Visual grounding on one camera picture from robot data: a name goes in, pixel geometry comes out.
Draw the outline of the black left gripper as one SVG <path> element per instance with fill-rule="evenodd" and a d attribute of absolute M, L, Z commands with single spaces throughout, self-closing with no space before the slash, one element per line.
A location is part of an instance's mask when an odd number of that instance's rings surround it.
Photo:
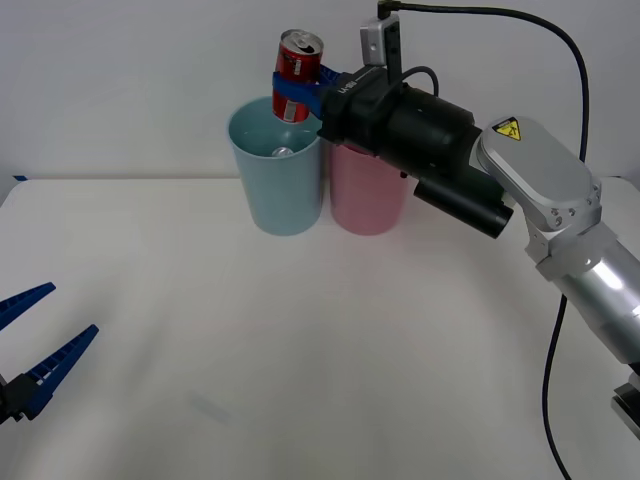
<path fill-rule="evenodd" d="M 56 289 L 52 282 L 31 288 L 0 301 L 0 330 Z M 1 423 L 23 417 L 35 419 L 53 398 L 55 390 L 70 373 L 99 332 L 92 324 L 26 373 L 11 381 L 1 377 Z"/>

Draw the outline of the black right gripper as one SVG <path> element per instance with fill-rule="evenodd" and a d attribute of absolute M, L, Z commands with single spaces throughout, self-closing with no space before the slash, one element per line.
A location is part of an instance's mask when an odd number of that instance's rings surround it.
<path fill-rule="evenodd" d="M 376 156 L 403 156 L 402 141 L 390 121 L 404 95 L 406 74 L 388 77 L 383 67 L 341 73 L 320 65 L 316 83 L 298 83 L 272 75 L 276 116 L 318 116 L 318 136 L 334 145 L 349 145 Z"/>

